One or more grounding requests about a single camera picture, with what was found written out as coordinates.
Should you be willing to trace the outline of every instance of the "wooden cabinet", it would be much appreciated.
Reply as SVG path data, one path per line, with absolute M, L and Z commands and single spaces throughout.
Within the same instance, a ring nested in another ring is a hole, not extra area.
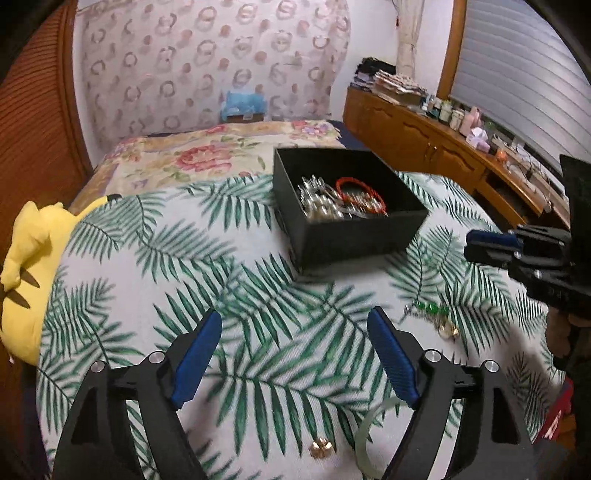
M 430 128 L 414 119 L 401 115 L 400 128 L 392 133 L 395 147 L 392 158 L 384 159 L 396 170 L 431 172 L 434 135 Z
M 470 194 L 485 172 L 482 163 L 465 152 L 464 148 L 443 137 L 434 140 L 433 152 L 428 159 L 430 173 L 458 182 Z
M 440 124 L 368 92 L 349 89 L 343 117 L 347 128 L 396 170 L 443 175 L 469 193 L 484 174 L 478 153 L 463 139 L 448 138 Z
M 474 150 L 460 134 L 435 120 L 353 88 L 347 93 L 343 120 L 395 170 L 448 177 L 474 195 L 489 214 L 512 226 L 543 219 L 544 199 L 520 184 L 495 157 Z M 570 229 L 568 218 L 560 215 L 540 223 Z

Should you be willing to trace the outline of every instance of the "open box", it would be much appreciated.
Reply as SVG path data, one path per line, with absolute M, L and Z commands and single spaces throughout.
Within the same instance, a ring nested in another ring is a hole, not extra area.
M 276 148 L 274 155 L 273 191 L 300 271 L 404 249 L 428 214 L 394 171 L 370 151 Z M 388 216 L 308 220 L 298 186 L 302 177 L 312 175 L 331 186 L 341 177 L 361 180 L 382 196 Z

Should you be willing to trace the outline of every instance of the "stack of fabric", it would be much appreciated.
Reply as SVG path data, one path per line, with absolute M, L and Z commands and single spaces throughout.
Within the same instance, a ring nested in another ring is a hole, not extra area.
M 374 76 L 372 91 L 388 102 L 402 105 L 420 105 L 421 97 L 427 96 L 427 91 L 414 79 L 383 70 Z
M 355 70 L 355 77 L 351 82 L 353 88 L 371 92 L 374 86 L 374 76 L 380 70 L 391 74 L 396 73 L 396 67 L 373 57 L 365 57 Z
M 357 72 L 355 74 L 355 77 L 353 77 L 353 81 L 351 82 L 351 86 L 353 88 L 357 88 L 359 90 L 371 92 L 371 90 L 374 86 L 374 76 L 369 75 L 364 72 Z

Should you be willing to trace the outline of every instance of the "bed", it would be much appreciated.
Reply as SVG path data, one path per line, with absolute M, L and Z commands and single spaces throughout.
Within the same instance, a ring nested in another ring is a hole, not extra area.
M 353 435 L 392 395 L 364 327 L 374 305 L 455 362 L 496 359 L 533 438 L 563 376 L 545 344 L 545 306 L 505 272 L 463 259 L 470 228 L 496 230 L 482 208 L 449 179 L 399 173 L 430 210 L 406 252 L 304 278 L 275 220 L 274 145 L 362 147 L 326 121 L 134 138 L 80 192 L 72 210 L 104 194 L 123 198 L 77 226 L 54 281 L 37 377 L 50 464 L 90 365 L 124 366 L 165 350 L 208 306 L 222 314 L 222 341 L 179 417 L 211 478 L 361 478 Z M 460 338 L 445 340 L 405 314 L 415 301 L 449 306 Z M 129 402 L 128 413 L 144 474 L 156 478 L 137 404 Z M 432 478 L 444 477 L 460 415 L 455 402 Z M 385 468 L 409 419 L 402 408 L 373 427 L 376 467 Z M 317 436 L 336 454 L 313 459 L 308 447 Z

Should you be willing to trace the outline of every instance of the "red bracelet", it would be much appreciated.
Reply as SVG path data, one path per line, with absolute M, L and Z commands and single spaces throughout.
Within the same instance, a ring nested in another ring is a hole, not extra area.
M 336 191 L 339 194 L 339 196 L 343 199 L 343 201 L 349 202 L 349 203 L 353 203 L 354 205 L 358 206 L 358 207 L 362 207 L 362 208 L 366 208 L 365 205 L 361 205 L 355 198 L 353 198 L 351 195 L 347 195 L 346 193 L 343 193 L 341 190 L 341 185 L 343 183 L 355 183 L 356 185 L 360 186 L 361 188 L 363 188 L 370 196 L 372 196 L 374 199 L 376 199 L 379 203 L 379 208 L 377 209 L 373 209 L 372 213 L 386 213 L 386 203 L 384 202 L 383 198 L 380 196 L 380 194 L 378 192 L 376 192 L 372 187 L 370 187 L 369 185 L 363 183 L 361 180 L 358 179 L 354 179 L 353 177 L 341 177 L 336 181 Z

